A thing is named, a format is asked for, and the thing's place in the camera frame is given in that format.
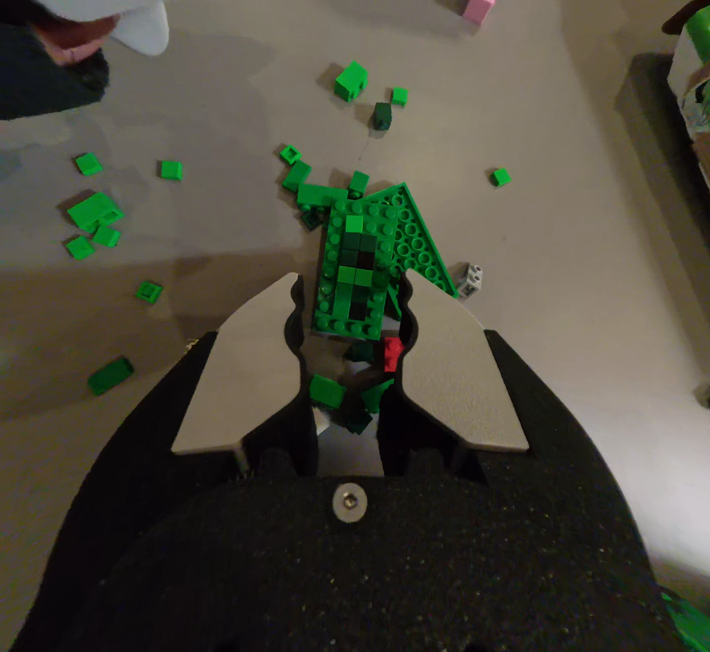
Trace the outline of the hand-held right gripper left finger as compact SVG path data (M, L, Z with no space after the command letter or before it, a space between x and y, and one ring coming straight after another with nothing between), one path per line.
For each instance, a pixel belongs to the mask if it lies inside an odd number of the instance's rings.
M287 273L218 329L172 445L176 455L278 448L311 455L302 275Z

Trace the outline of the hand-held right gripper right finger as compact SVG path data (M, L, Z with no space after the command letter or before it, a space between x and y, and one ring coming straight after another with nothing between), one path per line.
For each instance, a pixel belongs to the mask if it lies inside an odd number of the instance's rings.
M400 286L400 389L438 425L478 450L530 446L484 327L457 299L413 269Z

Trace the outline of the green studded brick plate assembly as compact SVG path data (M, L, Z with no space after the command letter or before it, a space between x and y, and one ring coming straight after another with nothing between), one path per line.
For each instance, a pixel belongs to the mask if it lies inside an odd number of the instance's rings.
M397 225L398 211L388 203L333 203L312 316L315 332L380 340Z

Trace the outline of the person's left forearm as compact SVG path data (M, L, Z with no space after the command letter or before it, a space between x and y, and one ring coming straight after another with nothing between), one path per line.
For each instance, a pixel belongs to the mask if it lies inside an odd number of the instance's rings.
M102 47L65 67L50 58L30 27L49 17L61 18L35 0L1 0L2 121L94 104L109 86Z

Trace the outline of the grey desk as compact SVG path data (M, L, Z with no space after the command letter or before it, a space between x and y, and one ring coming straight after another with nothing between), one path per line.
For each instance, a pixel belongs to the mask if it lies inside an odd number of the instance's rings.
M192 339L318 233L280 187L405 181L466 307L579 418L662 584L709 598L709 199L665 96L684 0L173 0L97 105L1 125L1 650L82 480Z

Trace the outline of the person's left hand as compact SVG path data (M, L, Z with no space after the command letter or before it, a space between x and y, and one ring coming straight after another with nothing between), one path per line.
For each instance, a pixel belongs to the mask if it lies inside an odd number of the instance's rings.
M65 67L78 64L100 50L119 19L116 15L80 23L49 17L30 27L50 58Z

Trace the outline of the light grey small brick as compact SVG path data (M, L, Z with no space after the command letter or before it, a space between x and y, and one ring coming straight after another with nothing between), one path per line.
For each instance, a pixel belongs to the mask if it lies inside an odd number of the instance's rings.
M466 263L456 280L457 298L461 301L469 299L480 291L482 281L482 268L474 263Z

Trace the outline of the green wedge brick plate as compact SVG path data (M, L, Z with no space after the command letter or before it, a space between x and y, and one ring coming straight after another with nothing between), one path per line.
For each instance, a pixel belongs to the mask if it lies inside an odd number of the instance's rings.
M390 284L399 284L402 273L413 270L448 293L457 297L457 288L430 235L427 224L406 183L365 196L365 203L392 206L397 210L397 227L393 239L393 256L389 263Z

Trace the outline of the green toy box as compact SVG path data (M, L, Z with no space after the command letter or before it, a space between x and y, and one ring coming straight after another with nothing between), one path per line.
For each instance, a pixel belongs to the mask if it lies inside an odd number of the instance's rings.
M690 0L662 30L678 36L667 82L709 185L709 0Z

